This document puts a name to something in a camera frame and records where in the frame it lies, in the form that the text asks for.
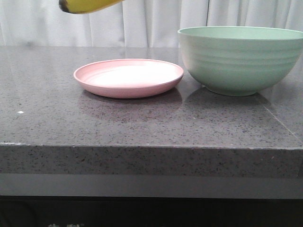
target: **pink plate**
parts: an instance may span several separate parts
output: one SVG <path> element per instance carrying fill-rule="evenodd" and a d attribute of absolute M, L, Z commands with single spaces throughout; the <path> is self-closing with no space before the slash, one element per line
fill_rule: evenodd
<path fill-rule="evenodd" d="M 166 61 L 117 59 L 84 65 L 74 77 L 85 90 L 99 96 L 141 98 L 172 89 L 183 73 L 180 66 Z"/>

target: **countertop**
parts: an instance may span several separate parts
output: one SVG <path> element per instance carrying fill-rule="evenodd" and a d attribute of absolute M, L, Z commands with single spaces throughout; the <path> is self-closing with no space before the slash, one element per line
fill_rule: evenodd
<path fill-rule="evenodd" d="M 73 78 L 123 58 L 185 74 L 140 99 L 97 96 Z M 302 57 L 245 97 L 208 91 L 178 48 L 2 46 L 0 59 L 0 195 L 303 198 Z"/>

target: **white curtain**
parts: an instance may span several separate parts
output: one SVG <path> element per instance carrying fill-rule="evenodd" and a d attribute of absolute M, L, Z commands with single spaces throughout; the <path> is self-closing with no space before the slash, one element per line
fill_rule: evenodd
<path fill-rule="evenodd" d="M 73 15 L 58 0 L 0 0 L 0 45 L 178 47 L 193 26 L 303 31 L 303 0 L 125 0 Z"/>

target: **green bowl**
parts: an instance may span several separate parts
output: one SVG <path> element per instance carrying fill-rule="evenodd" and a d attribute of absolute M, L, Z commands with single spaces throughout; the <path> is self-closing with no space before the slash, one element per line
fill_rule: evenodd
<path fill-rule="evenodd" d="M 178 31 L 190 75 L 209 90 L 248 96 L 282 80 L 303 49 L 303 32 L 266 27 L 207 26 Z"/>

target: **banana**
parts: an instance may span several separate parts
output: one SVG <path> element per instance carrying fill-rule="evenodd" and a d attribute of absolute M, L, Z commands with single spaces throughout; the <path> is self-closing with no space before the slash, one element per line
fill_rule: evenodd
<path fill-rule="evenodd" d="M 123 0 L 59 0 L 62 11 L 73 14 L 95 12 Z"/>

